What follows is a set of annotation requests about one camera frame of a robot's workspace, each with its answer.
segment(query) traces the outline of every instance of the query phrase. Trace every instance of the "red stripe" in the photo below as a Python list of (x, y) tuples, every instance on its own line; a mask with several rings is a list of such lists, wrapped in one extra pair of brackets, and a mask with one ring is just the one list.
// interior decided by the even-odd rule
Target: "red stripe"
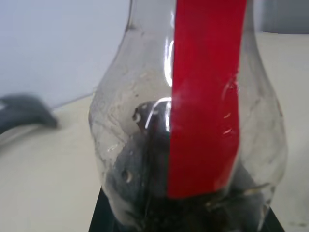
[(239, 146), (236, 76), (246, 0), (178, 0), (168, 196), (223, 189)]

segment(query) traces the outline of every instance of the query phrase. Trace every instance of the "bottle neck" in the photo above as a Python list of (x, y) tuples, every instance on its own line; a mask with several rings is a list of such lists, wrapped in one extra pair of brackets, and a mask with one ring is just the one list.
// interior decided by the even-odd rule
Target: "bottle neck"
[(131, 0), (126, 31), (165, 35), (174, 32), (176, 0)]

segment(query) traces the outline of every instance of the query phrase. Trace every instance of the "clear glass bottle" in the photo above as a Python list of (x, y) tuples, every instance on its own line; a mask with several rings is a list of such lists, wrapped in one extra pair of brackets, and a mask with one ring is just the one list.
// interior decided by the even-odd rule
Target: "clear glass bottle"
[[(283, 119), (257, 50), (253, 0), (228, 0), (220, 7), (202, 2), (131, 1), (122, 44), (91, 105), (102, 188), (121, 231), (258, 231), (284, 173)], [(212, 25), (223, 30), (233, 17), (242, 23), (228, 7), (246, 9), (241, 43), (230, 50), (234, 29), (226, 32), (228, 39), (211, 31)], [(217, 24), (208, 29), (204, 20), (211, 19)], [(202, 30), (210, 30), (209, 36)], [(198, 44), (204, 54), (192, 57), (199, 51), (190, 47), (184, 56), (185, 39), (199, 35), (205, 46), (223, 45)], [(217, 84), (175, 77), (189, 70), (180, 64), (198, 63), (203, 71), (204, 62), (214, 76), (223, 75), (224, 68), (213, 66), (226, 59), (228, 67), (232, 53), (240, 54), (235, 79), (218, 78)], [(178, 183), (171, 187), (173, 181)]]

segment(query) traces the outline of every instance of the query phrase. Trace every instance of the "black base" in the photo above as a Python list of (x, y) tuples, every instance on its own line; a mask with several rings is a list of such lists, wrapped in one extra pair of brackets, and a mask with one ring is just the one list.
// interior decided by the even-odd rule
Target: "black base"
[[(108, 199), (102, 189), (100, 190), (97, 205), (92, 217), (89, 232), (119, 232), (115, 226)], [(274, 212), (270, 209), (261, 232), (284, 232)]]

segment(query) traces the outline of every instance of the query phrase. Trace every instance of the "white wall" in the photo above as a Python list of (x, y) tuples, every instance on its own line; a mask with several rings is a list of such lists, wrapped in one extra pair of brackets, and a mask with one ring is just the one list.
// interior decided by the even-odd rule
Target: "white wall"
[(114, 57), (129, 0), (0, 0), (0, 96), (50, 106), (89, 94)]

